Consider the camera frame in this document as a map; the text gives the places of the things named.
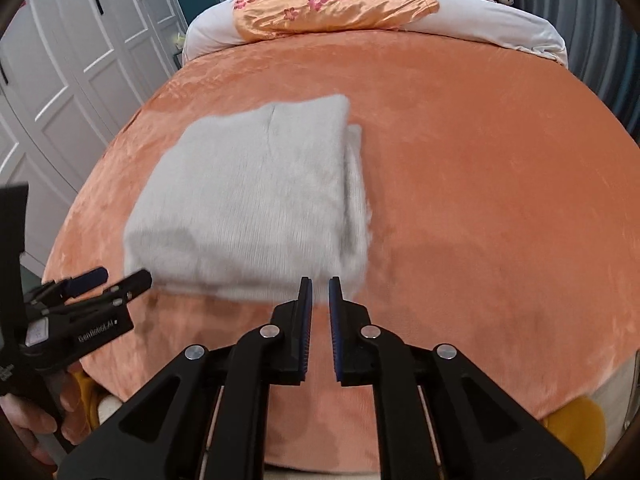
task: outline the yellow fabric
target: yellow fabric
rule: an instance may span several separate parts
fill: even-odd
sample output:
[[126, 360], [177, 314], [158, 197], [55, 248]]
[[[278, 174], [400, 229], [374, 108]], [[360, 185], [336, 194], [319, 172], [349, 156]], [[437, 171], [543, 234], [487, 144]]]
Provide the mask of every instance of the yellow fabric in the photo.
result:
[[93, 431], [100, 426], [100, 421], [98, 420], [98, 405], [100, 401], [108, 395], [108, 392], [89, 377], [84, 370], [74, 373], [74, 377], [80, 386], [82, 405], [84, 406], [86, 418], [89, 420], [89, 425]]
[[578, 397], [545, 417], [542, 425], [577, 455], [587, 477], [600, 465], [606, 424], [602, 409], [591, 399]]
[[289, 34], [398, 28], [439, 8], [437, 0], [236, 0], [234, 23], [247, 41]]

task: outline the metal bolt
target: metal bolt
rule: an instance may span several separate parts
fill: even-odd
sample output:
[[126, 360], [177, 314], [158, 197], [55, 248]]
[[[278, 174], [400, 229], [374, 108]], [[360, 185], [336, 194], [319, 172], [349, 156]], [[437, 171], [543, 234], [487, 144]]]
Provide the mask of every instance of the metal bolt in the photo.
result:
[[204, 348], [200, 345], [191, 345], [184, 351], [184, 356], [190, 361], [196, 361], [204, 355]]
[[280, 329], [275, 325], [265, 325], [260, 329], [260, 335], [265, 338], [276, 337]]
[[440, 345], [436, 348], [436, 353], [443, 359], [453, 359], [458, 355], [456, 347], [452, 345]]
[[367, 325], [362, 327], [360, 333], [367, 339], [375, 339], [382, 334], [382, 330], [375, 325]]

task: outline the white cabinet door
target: white cabinet door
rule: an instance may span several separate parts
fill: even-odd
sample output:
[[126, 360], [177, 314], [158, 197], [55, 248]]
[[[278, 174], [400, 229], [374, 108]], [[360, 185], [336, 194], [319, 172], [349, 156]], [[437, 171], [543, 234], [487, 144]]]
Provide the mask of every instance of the white cabinet door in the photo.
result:
[[95, 0], [31, 0], [42, 27], [55, 37], [82, 91], [114, 137], [148, 95], [127, 62], [124, 48], [108, 37]]
[[76, 192], [53, 169], [0, 94], [0, 186], [28, 182], [22, 264], [42, 276]]
[[184, 33], [179, 7], [174, 0], [142, 0], [146, 12], [152, 20], [153, 28], [160, 37], [168, 57], [173, 60], [177, 49], [175, 42], [178, 33]]
[[0, 41], [0, 86], [33, 142], [79, 190], [111, 137], [45, 32], [46, 0], [28, 0]]
[[108, 37], [119, 42], [137, 79], [145, 82], [145, 99], [174, 73], [140, 0], [99, 0]]

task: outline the gray curtain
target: gray curtain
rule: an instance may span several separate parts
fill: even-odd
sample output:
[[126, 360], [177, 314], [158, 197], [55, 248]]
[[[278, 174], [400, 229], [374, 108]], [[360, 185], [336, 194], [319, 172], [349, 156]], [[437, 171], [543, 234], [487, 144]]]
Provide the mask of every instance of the gray curtain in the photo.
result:
[[615, 0], [516, 0], [566, 41], [569, 69], [640, 143], [640, 42]]

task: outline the door handle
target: door handle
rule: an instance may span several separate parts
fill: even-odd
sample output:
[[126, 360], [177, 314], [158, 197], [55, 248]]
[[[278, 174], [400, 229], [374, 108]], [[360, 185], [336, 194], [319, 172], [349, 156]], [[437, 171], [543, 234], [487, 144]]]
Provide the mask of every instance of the door handle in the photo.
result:
[[6, 78], [6, 73], [4, 72], [4, 68], [2, 68], [2, 61], [0, 61], [0, 74], [2, 75], [2, 79], [4, 80], [4, 84], [8, 85], [9, 80]]
[[100, 12], [100, 15], [104, 16], [104, 9], [102, 8], [102, 4], [100, 3], [100, 0], [95, 0], [95, 4], [98, 7], [98, 12]]

